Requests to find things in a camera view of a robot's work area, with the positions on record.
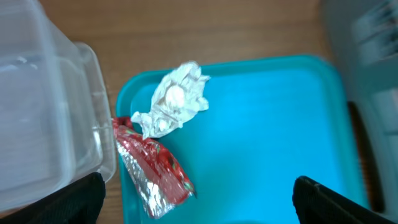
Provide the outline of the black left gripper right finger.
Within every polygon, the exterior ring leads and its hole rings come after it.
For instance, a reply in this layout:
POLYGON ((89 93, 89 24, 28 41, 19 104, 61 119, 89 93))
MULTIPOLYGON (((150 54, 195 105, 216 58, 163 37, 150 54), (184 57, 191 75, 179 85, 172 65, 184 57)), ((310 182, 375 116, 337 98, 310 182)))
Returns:
POLYGON ((300 224, 394 224, 304 175, 292 200, 300 224))

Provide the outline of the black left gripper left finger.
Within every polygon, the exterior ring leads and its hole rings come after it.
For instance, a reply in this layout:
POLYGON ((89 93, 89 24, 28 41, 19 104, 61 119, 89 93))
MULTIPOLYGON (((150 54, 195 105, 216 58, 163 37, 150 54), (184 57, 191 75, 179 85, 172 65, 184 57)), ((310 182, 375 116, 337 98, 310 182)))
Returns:
POLYGON ((1 218, 1 224, 95 224, 105 196, 102 175, 93 172, 1 218))

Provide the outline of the red foil snack wrapper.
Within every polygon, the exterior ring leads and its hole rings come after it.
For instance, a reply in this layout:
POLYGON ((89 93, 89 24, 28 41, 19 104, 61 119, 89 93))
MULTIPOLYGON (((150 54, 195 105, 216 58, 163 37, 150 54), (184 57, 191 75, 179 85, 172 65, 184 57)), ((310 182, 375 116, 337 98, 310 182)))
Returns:
POLYGON ((161 143, 135 132, 130 118, 113 119, 114 137, 144 211, 159 219, 197 192, 174 155, 161 143))

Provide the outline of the white tissue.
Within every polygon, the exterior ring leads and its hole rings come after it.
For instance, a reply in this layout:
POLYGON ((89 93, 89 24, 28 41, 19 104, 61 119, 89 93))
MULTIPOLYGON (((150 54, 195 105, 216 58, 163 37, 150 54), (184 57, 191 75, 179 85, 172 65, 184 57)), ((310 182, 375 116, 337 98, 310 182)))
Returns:
POLYGON ((131 122, 141 126, 142 137, 161 138, 209 108, 203 96, 208 75, 194 61, 181 64, 163 77, 151 98, 150 111, 136 111, 131 122))

